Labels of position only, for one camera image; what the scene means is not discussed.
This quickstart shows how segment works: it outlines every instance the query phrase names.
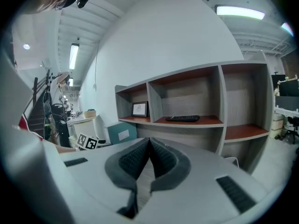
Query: rectangular light fixture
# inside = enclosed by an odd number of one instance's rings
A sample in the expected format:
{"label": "rectangular light fixture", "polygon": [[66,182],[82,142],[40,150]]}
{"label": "rectangular light fixture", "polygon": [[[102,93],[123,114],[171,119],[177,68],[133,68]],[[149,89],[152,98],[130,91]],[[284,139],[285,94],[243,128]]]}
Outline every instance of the rectangular light fixture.
{"label": "rectangular light fixture", "polygon": [[229,7],[217,5],[215,8],[217,15],[244,16],[256,18],[259,20],[262,20],[265,16],[265,13],[243,7]]}
{"label": "rectangular light fixture", "polygon": [[294,33],[292,31],[292,29],[290,28],[289,24],[287,24],[286,22],[284,24],[281,25],[281,27],[286,30],[288,33],[290,33],[292,36],[294,36]]}
{"label": "rectangular light fixture", "polygon": [[79,44],[72,43],[71,44],[71,51],[70,51],[70,69],[75,69],[77,53],[79,50]]}

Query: wooden floor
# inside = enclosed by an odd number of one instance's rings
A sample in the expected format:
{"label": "wooden floor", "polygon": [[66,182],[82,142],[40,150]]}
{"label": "wooden floor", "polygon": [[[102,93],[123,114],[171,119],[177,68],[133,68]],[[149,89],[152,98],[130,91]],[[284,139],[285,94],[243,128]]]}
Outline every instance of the wooden floor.
{"label": "wooden floor", "polygon": [[149,161],[145,165],[142,173],[137,179],[137,205],[138,209],[142,207],[150,198],[150,183],[155,180],[154,167],[152,162]]}

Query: black picture frame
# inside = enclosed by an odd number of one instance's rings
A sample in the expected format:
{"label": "black picture frame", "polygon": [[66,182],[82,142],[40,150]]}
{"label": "black picture frame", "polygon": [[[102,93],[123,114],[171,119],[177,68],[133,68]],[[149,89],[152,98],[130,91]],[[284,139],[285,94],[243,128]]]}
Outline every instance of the black picture frame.
{"label": "black picture frame", "polygon": [[[138,104],[145,104],[145,109],[144,109],[145,114],[133,114],[134,106],[138,105]],[[132,116],[135,116],[135,117],[147,117],[148,116],[148,102],[147,101],[142,101],[142,102],[132,103],[132,112],[131,113],[132,113]]]}

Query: black remote control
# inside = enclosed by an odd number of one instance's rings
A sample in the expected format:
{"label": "black remote control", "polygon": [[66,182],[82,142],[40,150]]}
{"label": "black remote control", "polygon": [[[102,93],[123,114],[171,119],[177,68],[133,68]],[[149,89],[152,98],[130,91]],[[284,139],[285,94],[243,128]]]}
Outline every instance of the black remote control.
{"label": "black remote control", "polygon": [[196,122],[197,120],[199,120],[199,115],[171,116],[166,118],[166,121],[180,121],[180,122]]}

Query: black chair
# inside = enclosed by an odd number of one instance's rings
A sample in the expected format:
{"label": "black chair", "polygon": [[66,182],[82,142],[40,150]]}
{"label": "black chair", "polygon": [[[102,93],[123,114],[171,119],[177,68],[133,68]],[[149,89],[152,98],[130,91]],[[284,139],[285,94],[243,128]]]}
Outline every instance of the black chair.
{"label": "black chair", "polygon": [[295,144],[295,136],[299,137],[298,134],[298,126],[299,126],[299,118],[298,117],[288,117],[288,122],[293,125],[294,130],[287,130],[286,133],[281,137],[280,140],[283,140],[287,135],[293,135],[293,144]]}

